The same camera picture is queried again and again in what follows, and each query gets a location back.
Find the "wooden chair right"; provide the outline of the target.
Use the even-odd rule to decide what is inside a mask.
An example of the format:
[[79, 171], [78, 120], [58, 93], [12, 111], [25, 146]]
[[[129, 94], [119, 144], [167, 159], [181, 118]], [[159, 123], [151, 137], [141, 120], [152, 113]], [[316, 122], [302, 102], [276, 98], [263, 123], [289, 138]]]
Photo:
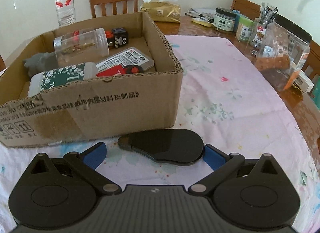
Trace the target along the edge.
[[239, 11], [241, 14], [247, 16], [251, 20], [254, 20], [260, 16], [260, 7], [260, 5], [249, 0], [233, 0], [231, 11]]

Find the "glass jar black lid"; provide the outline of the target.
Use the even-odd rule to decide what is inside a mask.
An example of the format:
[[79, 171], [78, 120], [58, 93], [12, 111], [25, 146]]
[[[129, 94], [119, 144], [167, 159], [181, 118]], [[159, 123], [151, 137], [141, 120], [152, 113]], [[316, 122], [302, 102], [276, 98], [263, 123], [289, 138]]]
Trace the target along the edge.
[[235, 20], [236, 13], [228, 9], [217, 7], [213, 18], [213, 28], [220, 32], [232, 33]]

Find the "pens and papers pile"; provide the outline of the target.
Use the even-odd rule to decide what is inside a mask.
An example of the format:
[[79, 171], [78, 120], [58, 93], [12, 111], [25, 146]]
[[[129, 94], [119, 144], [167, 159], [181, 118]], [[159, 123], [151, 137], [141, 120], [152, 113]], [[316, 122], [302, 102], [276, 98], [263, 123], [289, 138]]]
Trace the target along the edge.
[[186, 16], [192, 18], [192, 22], [204, 27], [213, 27], [215, 16], [214, 9], [208, 8], [191, 8], [184, 13]]

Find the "clear water bottle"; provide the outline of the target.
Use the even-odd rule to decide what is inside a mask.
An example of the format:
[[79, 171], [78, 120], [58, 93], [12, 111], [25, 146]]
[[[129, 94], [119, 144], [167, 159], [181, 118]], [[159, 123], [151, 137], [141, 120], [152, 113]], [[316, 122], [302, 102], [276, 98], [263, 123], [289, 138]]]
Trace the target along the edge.
[[74, 0], [55, 0], [57, 22], [65, 27], [76, 22]]

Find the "large clear snack jar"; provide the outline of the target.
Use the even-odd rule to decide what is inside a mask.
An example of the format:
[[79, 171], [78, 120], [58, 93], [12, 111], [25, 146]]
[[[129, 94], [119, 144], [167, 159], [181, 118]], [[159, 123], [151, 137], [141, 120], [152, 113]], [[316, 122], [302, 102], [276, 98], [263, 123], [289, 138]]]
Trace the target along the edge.
[[282, 15], [268, 24], [254, 66], [277, 91], [289, 89], [309, 53], [312, 35]]

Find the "black oval paddle object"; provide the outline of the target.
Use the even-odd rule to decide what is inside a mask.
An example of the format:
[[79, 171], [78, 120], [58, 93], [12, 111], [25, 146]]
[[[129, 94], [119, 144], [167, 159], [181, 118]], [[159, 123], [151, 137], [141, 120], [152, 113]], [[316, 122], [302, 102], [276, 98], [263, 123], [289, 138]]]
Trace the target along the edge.
[[121, 149], [137, 152], [147, 158], [178, 166], [190, 166], [202, 158], [202, 138], [188, 129], [156, 129], [123, 135]]

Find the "cardboard box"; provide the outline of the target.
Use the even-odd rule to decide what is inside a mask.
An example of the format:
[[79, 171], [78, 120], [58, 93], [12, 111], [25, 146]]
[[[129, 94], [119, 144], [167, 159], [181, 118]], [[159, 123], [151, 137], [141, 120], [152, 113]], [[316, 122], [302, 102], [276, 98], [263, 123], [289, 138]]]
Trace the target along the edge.
[[[30, 78], [24, 60], [53, 52], [57, 36], [89, 27], [125, 28], [130, 45], [153, 59], [153, 69], [77, 81], [26, 97]], [[102, 139], [170, 128], [176, 121], [183, 69], [147, 13], [102, 16], [43, 33], [22, 42], [6, 64], [1, 75], [1, 143], [7, 147]]]

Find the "labelled flat package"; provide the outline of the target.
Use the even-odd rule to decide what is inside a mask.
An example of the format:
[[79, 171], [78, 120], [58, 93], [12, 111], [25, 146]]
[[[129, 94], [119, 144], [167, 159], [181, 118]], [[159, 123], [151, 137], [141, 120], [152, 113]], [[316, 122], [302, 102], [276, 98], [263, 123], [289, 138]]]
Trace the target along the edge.
[[135, 47], [130, 47], [97, 63], [96, 67], [99, 72], [102, 72], [117, 65], [121, 65], [123, 68], [137, 65], [146, 71], [154, 67], [154, 61]]

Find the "green lid jar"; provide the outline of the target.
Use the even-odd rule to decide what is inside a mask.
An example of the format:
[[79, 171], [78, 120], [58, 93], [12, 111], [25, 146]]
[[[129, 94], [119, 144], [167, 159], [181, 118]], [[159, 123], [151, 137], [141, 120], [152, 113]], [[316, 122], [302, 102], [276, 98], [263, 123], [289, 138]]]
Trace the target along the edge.
[[244, 41], [248, 42], [252, 31], [254, 27], [254, 21], [251, 19], [245, 17], [245, 16], [240, 16], [239, 22], [238, 22], [238, 28], [236, 30], [236, 39], [238, 41]]

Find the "sachet packet jar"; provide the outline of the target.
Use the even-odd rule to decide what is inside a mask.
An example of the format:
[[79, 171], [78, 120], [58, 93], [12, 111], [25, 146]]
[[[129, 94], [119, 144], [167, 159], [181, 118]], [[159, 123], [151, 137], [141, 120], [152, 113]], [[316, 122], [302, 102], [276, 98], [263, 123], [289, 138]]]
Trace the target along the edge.
[[254, 21], [254, 28], [249, 38], [249, 44], [253, 47], [259, 48], [264, 38], [267, 25], [271, 23], [276, 14], [278, 8], [269, 3], [262, 2], [260, 7], [260, 16]]

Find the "gold tissue pack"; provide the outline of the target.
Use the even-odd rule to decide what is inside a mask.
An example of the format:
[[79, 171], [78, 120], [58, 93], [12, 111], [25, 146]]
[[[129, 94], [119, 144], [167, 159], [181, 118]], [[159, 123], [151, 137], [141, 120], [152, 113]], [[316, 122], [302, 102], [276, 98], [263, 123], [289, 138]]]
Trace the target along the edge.
[[143, 0], [140, 10], [148, 13], [155, 22], [180, 23], [179, 0]]

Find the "medical cotton swab container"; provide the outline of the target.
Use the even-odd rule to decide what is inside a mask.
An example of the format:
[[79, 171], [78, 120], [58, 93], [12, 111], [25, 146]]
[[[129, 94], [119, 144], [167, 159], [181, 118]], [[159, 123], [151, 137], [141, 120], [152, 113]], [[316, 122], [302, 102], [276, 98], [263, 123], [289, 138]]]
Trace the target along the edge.
[[41, 72], [32, 76], [28, 90], [28, 97], [68, 83], [90, 80], [95, 78], [97, 73], [98, 68], [93, 62], [69, 65], [63, 68]]

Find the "grey elephant figurine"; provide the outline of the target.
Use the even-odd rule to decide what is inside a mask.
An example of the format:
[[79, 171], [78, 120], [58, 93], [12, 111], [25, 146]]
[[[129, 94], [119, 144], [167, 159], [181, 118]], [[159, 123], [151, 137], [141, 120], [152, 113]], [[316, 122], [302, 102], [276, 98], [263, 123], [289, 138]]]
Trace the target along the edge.
[[24, 59], [23, 65], [27, 69], [29, 77], [59, 67], [55, 52], [37, 53], [28, 59]]

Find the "clear plastic jar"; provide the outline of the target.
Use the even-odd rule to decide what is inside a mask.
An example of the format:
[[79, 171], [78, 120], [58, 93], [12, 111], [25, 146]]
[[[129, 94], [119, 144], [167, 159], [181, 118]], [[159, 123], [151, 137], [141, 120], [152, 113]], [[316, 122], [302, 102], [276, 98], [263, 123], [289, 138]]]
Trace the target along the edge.
[[86, 62], [97, 63], [109, 55], [107, 37], [103, 28], [94, 29], [78, 36], [78, 40], [69, 38], [54, 48], [58, 65], [66, 67]]

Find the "pink floral tablecloth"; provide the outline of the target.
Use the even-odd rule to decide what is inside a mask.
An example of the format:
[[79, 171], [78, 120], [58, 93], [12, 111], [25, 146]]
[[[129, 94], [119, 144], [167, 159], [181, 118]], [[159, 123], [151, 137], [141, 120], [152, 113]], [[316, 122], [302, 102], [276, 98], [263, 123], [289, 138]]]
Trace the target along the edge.
[[[300, 197], [293, 224], [298, 232], [319, 229], [319, 175], [295, 118], [261, 73], [227, 39], [167, 35], [184, 73], [176, 123], [173, 128], [193, 130], [225, 153], [248, 159], [272, 154], [290, 178]], [[82, 152], [98, 141], [107, 146], [107, 158], [98, 172], [124, 188], [127, 184], [189, 187], [212, 171], [201, 159], [192, 166], [155, 163], [122, 150], [117, 137], [63, 143], [42, 148], [7, 148], [1, 144], [1, 232], [16, 223], [8, 198], [33, 157], [45, 152], [51, 158]]]

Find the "black toy robot cube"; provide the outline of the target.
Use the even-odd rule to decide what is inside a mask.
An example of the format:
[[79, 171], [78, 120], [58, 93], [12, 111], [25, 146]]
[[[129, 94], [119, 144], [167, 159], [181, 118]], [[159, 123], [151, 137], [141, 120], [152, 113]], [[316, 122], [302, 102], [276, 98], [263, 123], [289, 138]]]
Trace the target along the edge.
[[105, 31], [109, 49], [120, 48], [129, 43], [129, 35], [125, 28], [114, 28], [110, 31]]

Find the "capsule bottle silver cap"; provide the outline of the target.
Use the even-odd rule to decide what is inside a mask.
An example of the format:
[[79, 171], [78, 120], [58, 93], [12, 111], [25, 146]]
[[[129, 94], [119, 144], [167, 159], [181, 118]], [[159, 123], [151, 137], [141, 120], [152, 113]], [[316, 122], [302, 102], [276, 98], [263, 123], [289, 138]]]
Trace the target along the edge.
[[54, 42], [53, 42], [53, 47], [56, 48], [57, 46], [61, 46], [61, 42], [63, 40], [69, 39], [69, 38], [73, 38], [75, 40], [78, 40], [79, 35], [90, 32], [90, 31], [94, 31], [94, 28], [77, 29], [75, 31], [68, 32], [62, 36], [55, 38]]

